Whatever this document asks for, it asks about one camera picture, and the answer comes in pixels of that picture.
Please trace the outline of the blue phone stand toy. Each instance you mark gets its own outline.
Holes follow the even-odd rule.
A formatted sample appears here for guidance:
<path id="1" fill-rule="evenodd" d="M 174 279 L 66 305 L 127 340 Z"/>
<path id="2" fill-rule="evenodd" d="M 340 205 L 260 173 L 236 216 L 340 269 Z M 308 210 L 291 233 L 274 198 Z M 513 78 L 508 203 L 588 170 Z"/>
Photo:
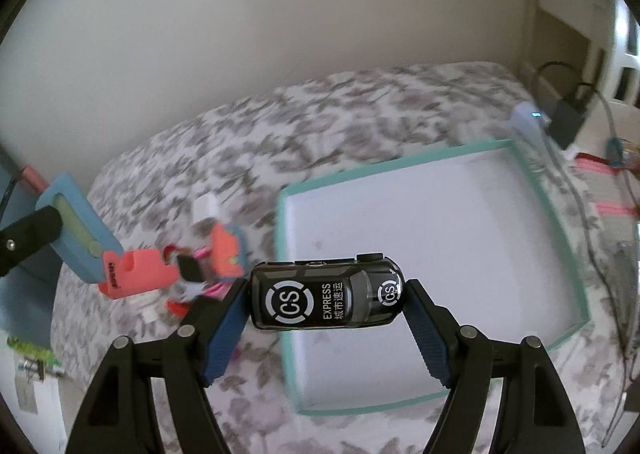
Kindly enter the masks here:
<path id="1" fill-rule="evenodd" d="M 60 234 L 51 243 L 53 250 L 81 281 L 103 283 L 104 252 L 122 255 L 124 250 L 67 172 L 55 178 L 39 196 L 36 208 L 46 207 L 54 208 L 62 221 Z"/>

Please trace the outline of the pink puppy figurine toy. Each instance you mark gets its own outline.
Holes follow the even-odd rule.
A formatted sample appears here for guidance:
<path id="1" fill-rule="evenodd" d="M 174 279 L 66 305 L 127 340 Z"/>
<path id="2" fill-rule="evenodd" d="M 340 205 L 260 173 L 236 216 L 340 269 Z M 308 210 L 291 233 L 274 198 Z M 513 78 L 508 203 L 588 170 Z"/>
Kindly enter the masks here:
<path id="1" fill-rule="evenodd" d="M 221 248 L 190 248 L 166 245 L 162 258 L 168 266 L 176 266 L 180 278 L 171 285 L 166 308 L 176 318 L 183 318 L 199 296 L 223 300 L 231 282 L 243 274 L 238 255 L 230 255 Z"/>

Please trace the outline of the white power adapter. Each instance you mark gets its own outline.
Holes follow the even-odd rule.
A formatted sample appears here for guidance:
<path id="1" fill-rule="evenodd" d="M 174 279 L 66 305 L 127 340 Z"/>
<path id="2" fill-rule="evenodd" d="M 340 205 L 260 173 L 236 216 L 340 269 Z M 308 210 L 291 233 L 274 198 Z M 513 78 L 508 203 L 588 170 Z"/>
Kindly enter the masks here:
<path id="1" fill-rule="evenodd" d="M 219 203 L 213 193 L 198 196 L 192 203 L 192 223 L 194 226 L 219 217 Z"/>

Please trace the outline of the orange blue foam block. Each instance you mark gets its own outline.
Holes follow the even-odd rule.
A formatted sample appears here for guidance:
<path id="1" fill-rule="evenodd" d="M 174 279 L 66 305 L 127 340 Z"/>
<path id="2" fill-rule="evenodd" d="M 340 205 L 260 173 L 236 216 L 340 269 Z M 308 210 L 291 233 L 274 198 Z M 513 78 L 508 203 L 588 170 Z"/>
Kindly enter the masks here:
<path id="1" fill-rule="evenodd" d="M 210 262 L 217 278 L 234 281 L 247 276 L 247 246 L 243 231 L 217 222 L 210 234 Z"/>

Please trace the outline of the black toy delivery car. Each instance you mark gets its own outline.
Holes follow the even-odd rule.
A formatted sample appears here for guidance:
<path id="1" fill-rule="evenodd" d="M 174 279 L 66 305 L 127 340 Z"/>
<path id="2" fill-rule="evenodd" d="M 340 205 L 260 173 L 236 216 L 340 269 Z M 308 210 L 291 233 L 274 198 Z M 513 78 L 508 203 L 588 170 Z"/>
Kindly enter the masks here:
<path id="1" fill-rule="evenodd" d="M 399 266 L 382 254 L 263 262 L 250 274 L 245 304 L 261 330 L 363 328 L 393 322 L 404 286 Z"/>

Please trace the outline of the dark blue cabinet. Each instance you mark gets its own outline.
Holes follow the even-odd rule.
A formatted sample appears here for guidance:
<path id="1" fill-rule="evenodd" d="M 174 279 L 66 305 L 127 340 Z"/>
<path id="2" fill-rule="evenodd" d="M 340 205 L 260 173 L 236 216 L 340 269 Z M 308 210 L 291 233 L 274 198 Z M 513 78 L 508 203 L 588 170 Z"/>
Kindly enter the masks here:
<path id="1" fill-rule="evenodd" d="M 29 216 L 37 195 L 18 180 L 20 167 L 1 148 L 1 227 Z M 52 311 L 62 261 L 50 246 L 21 262 L 1 278 L 1 328 L 36 346 L 51 348 Z"/>

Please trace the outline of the pink wooden pole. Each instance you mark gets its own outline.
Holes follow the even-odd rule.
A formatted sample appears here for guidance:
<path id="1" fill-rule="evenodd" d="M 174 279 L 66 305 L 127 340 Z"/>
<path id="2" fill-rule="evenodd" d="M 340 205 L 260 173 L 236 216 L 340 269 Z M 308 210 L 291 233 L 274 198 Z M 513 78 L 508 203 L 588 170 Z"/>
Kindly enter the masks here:
<path id="1" fill-rule="evenodd" d="M 29 188 L 37 194 L 41 194 L 50 185 L 50 183 L 30 165 L 22 168 L 20 183 L 24 188 Z"/>

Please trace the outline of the teal rimmed white tray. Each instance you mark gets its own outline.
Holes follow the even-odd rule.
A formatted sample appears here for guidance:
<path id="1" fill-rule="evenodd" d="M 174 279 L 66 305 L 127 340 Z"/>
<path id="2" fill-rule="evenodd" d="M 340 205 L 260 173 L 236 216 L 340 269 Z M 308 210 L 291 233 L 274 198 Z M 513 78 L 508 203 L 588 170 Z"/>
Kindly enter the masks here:
<path id="1" fill-rule="evenodd" d="M 511 140 L 441 148 L 293 184 L 280 195 L 281 261 L 380 252 L 435 304 L 486 336 L 558 348 L 590 319 L 568 239 Z M 402 318 L 282 337 L 288 397 L 312 416 L 382 412 L 445 392 Z"/>

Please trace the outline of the floral grey white blanket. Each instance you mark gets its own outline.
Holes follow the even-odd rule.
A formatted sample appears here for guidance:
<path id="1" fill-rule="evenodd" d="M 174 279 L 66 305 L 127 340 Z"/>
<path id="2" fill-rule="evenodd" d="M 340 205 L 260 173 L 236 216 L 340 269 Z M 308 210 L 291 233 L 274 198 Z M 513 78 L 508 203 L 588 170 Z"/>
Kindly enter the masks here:
<path id="1" fill-rule="evenodd" d="M 501 65 L 413 65 L 346 72 L 214 107 L 157 133 L 102 167 L 88 201 L 125 249 L 197 243 L 194 198 L 214 192 L 248 237 L 252 259 L 274 257 L 278 194 L 290 183 L 426 151 L 509 137 L 512 108 L 530 96 Z M 559 211 L 580 265 L 592 323 L 552 353 L 582 428 L 601 453 L 623 380 L 611 305 L 587 259 L 572 194 L 522 147 Z M 119 335 L 165 338 L 177 326 L 166 290 L 112 301 L 63 266 L 52 348 L 82 391 Z M 241 355 L 207 396 L 233 453 L 417 453 L 444 398 L 365 415 L 303 416 L 285 395 L 277 335 L 249 328 Z"/>

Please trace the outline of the white device with light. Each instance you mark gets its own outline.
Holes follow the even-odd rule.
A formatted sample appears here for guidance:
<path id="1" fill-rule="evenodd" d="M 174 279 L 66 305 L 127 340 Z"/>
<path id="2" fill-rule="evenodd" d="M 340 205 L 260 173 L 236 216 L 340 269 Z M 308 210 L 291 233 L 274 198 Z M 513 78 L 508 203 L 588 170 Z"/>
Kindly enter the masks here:
<path id="1" fill-rule="evenodd" d="M 509 118 L 509 126 L 532 145 L 544 143 L 542 132 L 549 124 L 550 118 L 531 102 L 518 104 Z"/>

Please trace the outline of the black charger plug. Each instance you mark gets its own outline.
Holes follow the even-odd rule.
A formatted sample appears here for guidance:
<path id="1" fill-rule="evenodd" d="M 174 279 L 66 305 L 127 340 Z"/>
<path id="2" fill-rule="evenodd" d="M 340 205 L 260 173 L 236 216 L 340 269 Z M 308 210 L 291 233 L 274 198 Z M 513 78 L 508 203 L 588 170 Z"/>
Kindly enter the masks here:
<path id="1" fill-rule="evenodd" d="M 548 136 L 561 150 L 566 150 L 574 143 L 586 115 L 586 108 L 577 101 L 559 100 L 547 128 Z"/>

